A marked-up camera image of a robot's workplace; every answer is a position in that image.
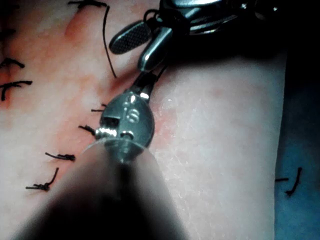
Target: skin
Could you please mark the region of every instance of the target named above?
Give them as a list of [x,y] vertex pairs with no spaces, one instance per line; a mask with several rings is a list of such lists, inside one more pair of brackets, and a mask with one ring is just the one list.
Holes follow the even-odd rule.
[[[157,2],[107,2],[106,41],[142,18]],[[46,192],[73,168],[45,152],[76,157],[94,141],[78,125],[99,126],[101,108],[135,80],[143,46],[111,54],[104,50],[105,8],[67,1],[19,1],[2,27],[16,33],[2,43],[0,85],[20,80],[0,102],[0,238],[9,239],[45,201]],[[274,239],[274,180],[286,55],[269,59],[235,56],[169,67],[155,86],[150,107],[158,161],[191,239]]]

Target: red skin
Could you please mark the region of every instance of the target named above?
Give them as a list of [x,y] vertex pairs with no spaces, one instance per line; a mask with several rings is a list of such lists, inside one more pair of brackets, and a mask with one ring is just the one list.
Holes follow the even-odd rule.
[[[109,4],[107,41],[158,5]],[[73,166],[44,152],[79,156],[94,138],[78,125],[98,127],[100,114],[90,109],[107,104],[138,74],[142,47],[111,54],[118,75],[114,79],[102,39],[105,8],[77,10],[64,1],[21,2],[6,22],[17,32],[3,43],[2,57],[25,68],[0,69],[0,85],[20,80],[33,84],[10,88],[0,102],[1,239],[15,232],[46,195],[24,187],[48,182],[59,167],[54,188]],[[284,76],[283,54],[265,61],[236,57],[169,68],[156,85],[150,102],[156,124],[150,151],[192,239],[274,237]]]

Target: textured grip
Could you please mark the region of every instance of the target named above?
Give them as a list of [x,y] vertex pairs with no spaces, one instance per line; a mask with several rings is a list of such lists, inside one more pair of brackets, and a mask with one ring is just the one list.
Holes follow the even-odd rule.
[[150,37],[148,25],[142,20],[136,21],[117,33],[110,41],[109,48],[114,54],[124,54],[146,43]]

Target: skin surface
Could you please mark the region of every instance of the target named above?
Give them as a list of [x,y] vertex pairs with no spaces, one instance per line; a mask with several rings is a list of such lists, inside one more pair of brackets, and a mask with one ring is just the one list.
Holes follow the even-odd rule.
[[[44,155],[74,154],[94,141],[79,125],[99,126],[101,108],[135,80],[139,47],[104,50],[104,7],[78,10],[67,1],[19,1],[2,27],[16,33],[2,43],[0,85],[12,87],[0,102],[0,239],[9,239],[73,167]],[[108,1],[106,40],[142,18],[157,2]],[[235,56],[169,67],[150,107],[158,161],[178,213],[193,240],[274,239],[274,180],[283,105],[285,54],[269,59]]]

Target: metal jaw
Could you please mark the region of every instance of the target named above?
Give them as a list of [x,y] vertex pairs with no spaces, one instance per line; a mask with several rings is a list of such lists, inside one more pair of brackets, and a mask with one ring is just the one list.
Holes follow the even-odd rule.
[[148,10],[111,40],[114,54],[124,54],[151,41],[143,50],[138,69],[151,72],[183,38],[230,31],[274,15],[277,0],[161,0],[159,10]]
[[116,96],[104,109],[96,139],[129,139],[148,147],[155,132],[155,120],[148,105],[157,76],[142,72],[133,85]]

